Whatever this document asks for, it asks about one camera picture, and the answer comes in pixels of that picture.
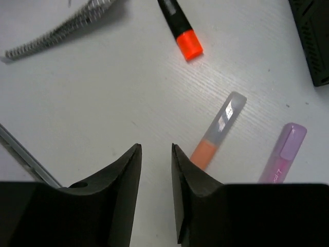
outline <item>purple highlighter cap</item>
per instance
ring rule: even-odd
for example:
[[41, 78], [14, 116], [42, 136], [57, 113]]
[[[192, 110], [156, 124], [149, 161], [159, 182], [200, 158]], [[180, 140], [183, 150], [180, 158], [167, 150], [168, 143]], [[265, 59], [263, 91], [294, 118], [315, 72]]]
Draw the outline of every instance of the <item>purple highlighter cap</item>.
[[287, 161], [293, 161], [306, 136], [307, 129], [296, 123], [288, 123], [283, 127], [279, 138], [279, 155]]

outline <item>highlighter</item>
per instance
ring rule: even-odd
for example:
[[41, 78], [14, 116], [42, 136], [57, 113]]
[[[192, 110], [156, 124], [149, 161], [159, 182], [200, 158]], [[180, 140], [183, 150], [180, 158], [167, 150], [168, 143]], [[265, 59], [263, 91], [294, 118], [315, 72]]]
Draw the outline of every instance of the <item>highlighter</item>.
[[268, 159], [259, 183], [283, 183], [306, 136], [307, 129], [296, 123], [286, 124]]
[[176, 0], [158, 0], [164, 18], [187, 61], [203, 53], [203, 48]]
[[246, 102], [247, 98], [237, 92], [228, 96], [190, 158], [194, 165], [207, 168]]

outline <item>white desk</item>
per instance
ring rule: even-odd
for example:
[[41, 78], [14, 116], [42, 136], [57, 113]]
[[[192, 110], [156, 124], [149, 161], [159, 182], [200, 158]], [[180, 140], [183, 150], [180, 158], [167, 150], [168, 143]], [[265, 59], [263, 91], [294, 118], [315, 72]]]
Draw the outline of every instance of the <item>white desk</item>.
[[286, 182], [329, 182], [329, 87], [315, 89], [287, 0], [180, 0], [205, 55], [186, 63], [157, 1], [0, 63], [0, 122], [65, 186], [143, 148], [131, 246], [176, 246], [171, 143], [190, 155], [231, 91], [247, 104], [208, 169], [256, 182], [288, 122], [308, 134]]

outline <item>screw hole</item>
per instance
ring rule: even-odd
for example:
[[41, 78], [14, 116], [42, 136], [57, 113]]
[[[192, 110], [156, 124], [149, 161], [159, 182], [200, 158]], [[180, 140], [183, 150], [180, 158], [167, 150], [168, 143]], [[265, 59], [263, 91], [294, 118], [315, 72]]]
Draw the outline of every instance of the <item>screw hole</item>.
[[72, 184], [70, 188], [84, 188], [87, 187], [88, 184], [86, 182], [77, 182], [75, 184]]

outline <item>black device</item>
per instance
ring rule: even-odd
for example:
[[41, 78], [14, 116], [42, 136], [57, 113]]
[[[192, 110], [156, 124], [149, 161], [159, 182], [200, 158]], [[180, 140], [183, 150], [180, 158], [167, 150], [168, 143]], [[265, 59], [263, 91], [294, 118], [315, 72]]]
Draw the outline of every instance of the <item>black device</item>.
[[0, 246], [129, 247], [141, 159], [135, 144], [68, 188], [0, 182]]
[[222, 184], [172, 146], [182, 247], [329, 246], [329, 186]]
[[329, 1], [289, 0], [314, 86], [329, 84]]

